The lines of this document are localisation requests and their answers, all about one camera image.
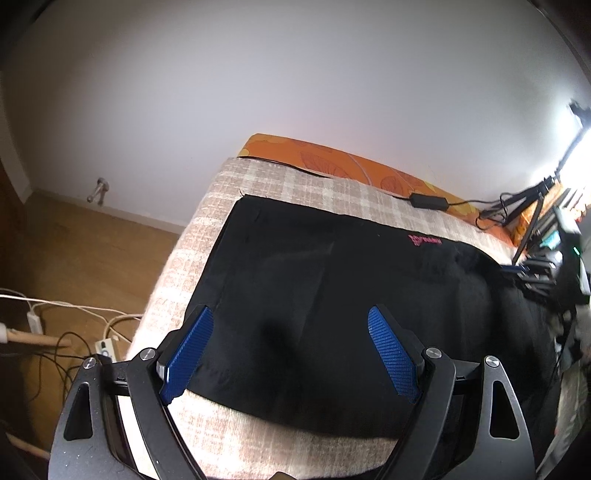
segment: blue gripper pad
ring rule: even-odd
[[[212,311],[205,307],[166,364],[164,385],[160,390],[160,398],[164,406],[170,405],[172,400],[180,397],[187,388],[212,332]]]
[[[396,392],[415,404],[421,396],[417,369],[377,307],[369,311],[368,330]]]

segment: mattress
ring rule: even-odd
[[[243,195],[268,197],[357,216],[384,225],[462,241],[499,263],[513,247],[443,212],[417,210],[351,179],[325,178],[253,158],[230,158],[213,179],[171,253],[128,352],[156,347],[180,327],[207,258],[234,203]],[[158,478],[145,451],[128,398],[122,417],[139,471]],[[382,465],[395,440],[329,437],[265,422],[186,391],[170,406],[186,445],[208,477],[268,479],[277,471],[296,478],[356,475]]]

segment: black cloth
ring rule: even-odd
[[[412,405],[369,337],[378,303],[451,358],[497,356],[540,461],[559,391],[544,308],[471,245],[277,200],[243,197],[217,239],[187,308],[215,321],[189,389],[300,429],[399,438]]]

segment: wooden stick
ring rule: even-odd
[[[58,337],[39,335],[38,333],[21,332],[20,330],[14,330],[12,328],[6,330],[6,337],[9,342],[43,346],[56,346],[57,341],[59,340]],[[64,338],[60,342],[60,347],[62,346],[72,346],[72,342],[67,338]]]
[[[46,452],[45,450],[42,450],[39,447],[35,447],[34,445],[31,445],[30,443],[27,443],[24,440],[16,438],[14,435],[10,435],[9,433],[7,433],[6,436],[8,437],[8,441],[19,450],[29,452],[31,455],[35,455],[39,458],[49,460],[49,452]]]

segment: power adapter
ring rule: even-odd
[[[410,204],[415,208],[423,208],[427,210],[441,210],[445,212],[449,208],[449,202],[444,197],[437,197],[435,195],[423,195],[421,193],[411,193]]]
[[[27,320],[29,322],[29,328],[31,333],[38,333],[43,335],[43,325],[41,325],[41,319],[34,311],[30,310],[27,312]]]

